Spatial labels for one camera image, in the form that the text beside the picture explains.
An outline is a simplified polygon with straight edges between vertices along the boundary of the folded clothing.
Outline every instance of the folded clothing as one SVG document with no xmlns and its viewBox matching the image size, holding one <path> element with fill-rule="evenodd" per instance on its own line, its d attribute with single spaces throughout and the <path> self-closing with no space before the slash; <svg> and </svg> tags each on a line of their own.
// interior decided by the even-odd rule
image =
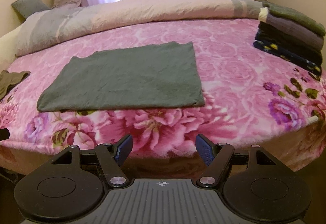
<svg viewBox="0 0 326 224">
<path fill-rule="evenodd" d="M 14 88 L 30 75 L 29 71 L 8 72 L 3 70 L 0 72 L 0 101 Z"/>
<path fill-rule="evenodd" d="M 299 39 L 284 34 L 280 30 L 263 22 L 260 22 L 258 28 L 259 30 L 255 37 L 256 40 L 266 40 L 271 43 L 275 43 L 282 46 L 284 49 L 287 49 L 288 51 L 315 63 L 316 65 L 322 64 L 323 57 L 321 52 L 303 44 Z"/>
<path fill-rule="evenodd" d="M 271 43 L 269 41 L 256 40 L 254 42 L 254 47 L 269 54 L 278 56 L 284 60 L 290 61 L 293 64 L 315 74 L 316 76 L 320 76 L 322 74 L 321 65 L 316 65 L 315 63 L 304 59 L 294 53 L 291 53 L 290 51 L 277 44 Z"/>
<path fill-rule="evenodd" d="M 194 107 L 205 104 L 192 42 L 72 57 L 41 94 L 37 110 Z"/>
<path fill-rule="evenodd" d="M 263 1 L 263 7 L 268 7 L 268 10 L 272 15 L 292 20 L 320 36 L 325 36 L 326 34 L 325 28 L 321 23 L 316 23 L 315 20 L 292 8 L 280 6 L 268 1 Z"/>
<path fill-rule="evenodd" d="M 298 23 L 270 14 L 267 7 L 261 9 L 258 20 L 275 27 L 287 35 L 301 40 L 318 51 L 320 51 L 324 45 L 324 38 Z"/>
</svg>

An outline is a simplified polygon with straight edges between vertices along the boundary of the gray ribbed plate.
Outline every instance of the gray ribbed plate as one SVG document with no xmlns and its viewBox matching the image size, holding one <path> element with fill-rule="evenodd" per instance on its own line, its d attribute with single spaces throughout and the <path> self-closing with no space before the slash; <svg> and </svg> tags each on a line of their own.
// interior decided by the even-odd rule
<svg viewBox="0 0 326 224">
<path fill-rule="evenodd" d="M 135 179 L 108 193 L 102 204 L 73 224 L 249 224 L 232 213 L 213 190 L 190 179 Z"/>
</svg>

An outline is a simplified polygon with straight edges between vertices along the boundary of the silver screw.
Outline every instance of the silver screw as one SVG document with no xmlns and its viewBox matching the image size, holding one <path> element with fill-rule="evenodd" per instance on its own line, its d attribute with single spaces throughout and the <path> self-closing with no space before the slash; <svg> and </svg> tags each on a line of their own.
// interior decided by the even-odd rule
<svg viewBox="0 0 326 224">
<path fill-rule="evenodd" d="M 125 177 L 121 177 L 121 176 L 115 176 L 115 177 L 112 177 L 110 182 L 115 184 L 115 185 L 120 185 L 120 184 L 123 184 L 125 183 L 127 180 Z"/>
<path fill-rule="evenodd" d="M 204 185 L 210 185 L 210 184 L 215 183 L 215 179 L 213 177 L 210 177 L 210 176 L 201 177 L 199 179 L 199 181 Z"/>
</svg>

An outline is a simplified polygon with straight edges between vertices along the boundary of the pink floral blanket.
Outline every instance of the pink floral blanket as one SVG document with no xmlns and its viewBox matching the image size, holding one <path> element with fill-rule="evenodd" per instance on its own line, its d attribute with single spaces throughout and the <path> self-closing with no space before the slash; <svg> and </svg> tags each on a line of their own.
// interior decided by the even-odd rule
<svg viewBox="0 0 326 224">
<path fill-rule="evenodd" d="M 70 144 L 92 149 L 130 133 L 131 158 L 191 159 L 195 136 L 202 133 L 215 143 L 238 148 L 261 144 L 297 170 L 317 158 L 325 146 L 325 75 L 316 78 L 255 49 L 257 26 L 258 21 L 251 19 L 137 24 L 20 57 L 9 71 L 31 74 L 0 103 L 0 128 L 10 131 L 2 148 L 7 157 L 8 148 L 53 155 Z M 169 41 L 193 42 L 204 107 L 37 112 L 38 97 L 72 56 Z"/>
</svg>

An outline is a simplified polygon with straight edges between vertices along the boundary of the brown garment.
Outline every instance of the brown garment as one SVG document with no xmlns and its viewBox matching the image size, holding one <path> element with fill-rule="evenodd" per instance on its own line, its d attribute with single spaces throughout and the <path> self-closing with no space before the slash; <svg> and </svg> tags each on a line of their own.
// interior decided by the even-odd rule
<svg viewBox="0 0 326 224">
<path fill-rule="evenodd" d="M 26 79 L 29 74 L 30 71 L 22 71 L 21 73 L 18 73 L 3 70 L 0 73 L 0 100 L 2 100 L 12 88 Z"/>
</svg>

